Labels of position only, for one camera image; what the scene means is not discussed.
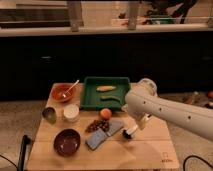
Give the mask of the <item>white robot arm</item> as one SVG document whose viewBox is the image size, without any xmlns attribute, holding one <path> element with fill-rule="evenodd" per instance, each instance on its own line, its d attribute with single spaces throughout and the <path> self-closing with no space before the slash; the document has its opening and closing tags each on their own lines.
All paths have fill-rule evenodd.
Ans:
<svg viewBox="0 0 213 171">
<path fill-rule="evenodd" d="M 141 79 L 127 92 L 123 108 L 135 120 L 127 131 L 129 135 L 143 130 L 155 116 L 213 141 L 213 110 L 160 98 L 151 79 Z"/>
</svg>

